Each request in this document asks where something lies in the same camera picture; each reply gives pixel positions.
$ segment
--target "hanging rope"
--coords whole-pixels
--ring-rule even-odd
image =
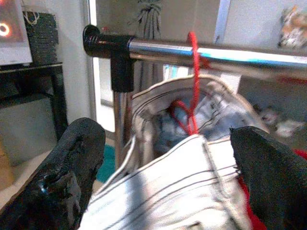
[[[193,87],[193,98],[190,102],[190,108],[187,108],[187,106],[184,104],[181,100],[175,100],[171,103],[169,107],[169,113],[171,116],[176,120],[176,122],[179,124],[179,126],[188,134],[197,134],[198,133],[198,127],[196,123],[195,118],[195,108],[199,101],[200,96],[200,80],[199,80],[199,71],[200,71],[200,56],[197,52],[198,46],[197,46],[197,38],[194,32],[189,32],[188,39],[192,44],[192,51],[193,51],[193,61],[194,61],[194,87]],[[203,60],[203,63],[206,67],[208,67],[208,61]],[[185,113],[187,114],[187,127],[179,121],[179,119],[175,116],[175,109],[181,108]]]

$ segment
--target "red cloth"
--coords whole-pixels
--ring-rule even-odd
[[[307,152],[306,151],[296,149],[296,150],[294,150],[294,152],[297,155],[303,157],[305,160],[307,160]],[[241,186],[241,188],[242,188],[242,190],[245,194],[245,199],[247,201],[246,202],[246,209],[247,209],[247,212],[248,212],[248,217],[249,217],[251,224],[252,224],[252,229],[253,230],[266,230],[267,228],[265,227],[265,225],[260,221],[260,219],[256,215],[254,215],[253,211],[251,210],[251,207],[250,207],[249,202],[248,202],[249,201],[248,188],[244,184],[242,177],[240,177],[238,179],[238,182],[239,182],[239,184],[240,184],[240,186]]]

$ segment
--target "teal mat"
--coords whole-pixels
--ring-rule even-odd
[[[105,146],[105,160],[100,169],[97,173],[97,180],[100,182],[106,182],[107,179],[112,175],[112,173],[115,171],[115,151],[114,148],[106,145]]]

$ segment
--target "red light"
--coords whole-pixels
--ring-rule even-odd
[[[10,28],[5,23],[0,23],[0,36],[6,37],[10,33]]]

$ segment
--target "computer monitor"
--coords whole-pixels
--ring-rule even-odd
[[[0,66],[31,62],[20,0],[0,0]]]

